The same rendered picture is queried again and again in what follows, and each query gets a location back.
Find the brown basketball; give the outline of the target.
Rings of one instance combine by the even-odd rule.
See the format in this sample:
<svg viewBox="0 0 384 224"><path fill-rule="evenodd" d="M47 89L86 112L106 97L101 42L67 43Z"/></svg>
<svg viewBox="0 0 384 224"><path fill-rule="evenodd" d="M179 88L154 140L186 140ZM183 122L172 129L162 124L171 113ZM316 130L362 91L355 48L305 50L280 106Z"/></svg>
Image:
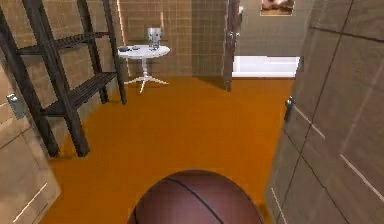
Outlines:
<svg viewBox="0 0 384 224"><path fill-rule="evenodd" d="M247 193L207 170L168 175L140 198L126 224L265 224Z"/></svg>

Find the dark brown room door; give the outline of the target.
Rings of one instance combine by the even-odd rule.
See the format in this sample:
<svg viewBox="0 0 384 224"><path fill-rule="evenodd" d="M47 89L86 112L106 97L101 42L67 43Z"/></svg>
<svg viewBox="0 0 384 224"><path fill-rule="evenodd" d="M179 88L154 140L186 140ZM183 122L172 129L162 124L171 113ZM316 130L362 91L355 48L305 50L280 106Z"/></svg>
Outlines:
<svg viewBox="0 0 384 224"><path fill-rule="evenodd" d="M227 0L227 17L225 30L225 56L223 67L223 80L225 90L231 91L236 37L228 36L228 32L236 32L238 26L238 12L240 0Z"/></svg>

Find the silver vase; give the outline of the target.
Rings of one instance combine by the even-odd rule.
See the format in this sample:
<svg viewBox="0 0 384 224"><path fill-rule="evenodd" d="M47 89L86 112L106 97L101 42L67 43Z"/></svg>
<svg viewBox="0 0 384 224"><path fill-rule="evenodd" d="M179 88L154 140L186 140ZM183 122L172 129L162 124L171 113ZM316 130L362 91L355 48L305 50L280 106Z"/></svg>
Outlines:
<svg viewBox="0 0 384 224"><path fill-rule="evenodd" d="M147 36L152 48L158 49L162 38L162 29L160 27L149 27L147 29Z"/></svg>

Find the dark wooden shelf rack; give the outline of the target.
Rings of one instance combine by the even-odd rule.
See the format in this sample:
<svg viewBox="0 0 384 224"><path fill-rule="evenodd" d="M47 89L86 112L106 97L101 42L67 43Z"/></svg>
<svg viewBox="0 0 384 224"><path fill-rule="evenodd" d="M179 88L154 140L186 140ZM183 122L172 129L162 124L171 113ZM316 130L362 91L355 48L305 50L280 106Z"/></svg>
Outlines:
<svg viewBox="0 0 384 224"><path fill-rule="evenodd" d="M29 24L36 39L34 45L23 48L17 46L4 10L0 7L0 49L5 54L5 60L51 157L59 155L59 146L54 139L48 122L50 117L62 117L65 119L77 155L85 157L90 152L90 148L77 109L95 94L100 95L103 103L108 102L106 86L112 79L116 79L118 82L121 102L127 102L124 81L119 65L118 46L110 0L101 1L107 25L105 31L93 29L87 0L76 0L83 32L56 39L53 37L47 13L43 6L43 0L22 0ZM114 69L112 71L104 71L100 65L96 40L104 36L109 38L111 46L114 62ZM77 87L72 88L69 86L59 51L81 44L88 46L94 75ZM40 55L43 59L56 95L56 100L47 107L43 107L38 99L23 61L25 55Z"/></svg>

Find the white round pedestal table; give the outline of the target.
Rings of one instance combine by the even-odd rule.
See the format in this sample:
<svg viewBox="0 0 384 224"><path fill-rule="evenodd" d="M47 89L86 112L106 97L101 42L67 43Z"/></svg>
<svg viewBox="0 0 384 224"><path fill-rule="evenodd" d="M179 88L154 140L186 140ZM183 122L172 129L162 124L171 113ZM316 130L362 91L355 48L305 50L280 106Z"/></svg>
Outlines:
<svg viewBox="0 0 384 224"><path fill-rule="evenodd" d="M149 45L131 45L126 52L121 52L118 49L118 56L129 60L140 60L142 67L142 75L134 78L133 80L127 81L127 84L140 82L140 92L143 92L145 84L147 82L155 82L160 84L166 84L165 81L159 80L148 73L147 60L166 56L171 49L167 46L160 46L158 49L153 49Z"/></svg>

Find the framed wall picture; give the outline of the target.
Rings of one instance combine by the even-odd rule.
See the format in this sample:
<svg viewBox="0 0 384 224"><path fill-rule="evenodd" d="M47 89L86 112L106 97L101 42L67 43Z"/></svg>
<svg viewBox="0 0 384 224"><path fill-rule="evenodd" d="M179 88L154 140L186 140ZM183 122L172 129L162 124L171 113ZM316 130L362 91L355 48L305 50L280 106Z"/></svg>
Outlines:
<svg viewBox="0 0 384 224"><path fill-rule="evenodd" d="M291 16L294 9L294 0L262 0L262 16Z"/></svg>

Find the brown panelled room door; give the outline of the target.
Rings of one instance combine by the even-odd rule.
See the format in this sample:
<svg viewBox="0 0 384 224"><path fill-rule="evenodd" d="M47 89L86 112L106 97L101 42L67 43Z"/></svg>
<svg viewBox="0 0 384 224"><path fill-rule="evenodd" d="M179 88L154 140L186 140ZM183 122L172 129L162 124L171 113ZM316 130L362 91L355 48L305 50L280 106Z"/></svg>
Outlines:
<svg viewBox="0 0 384 224"><path fill-rule="evenodd" d="M271 224L384 224L384 0L314 1L290 96Z"/></svg>

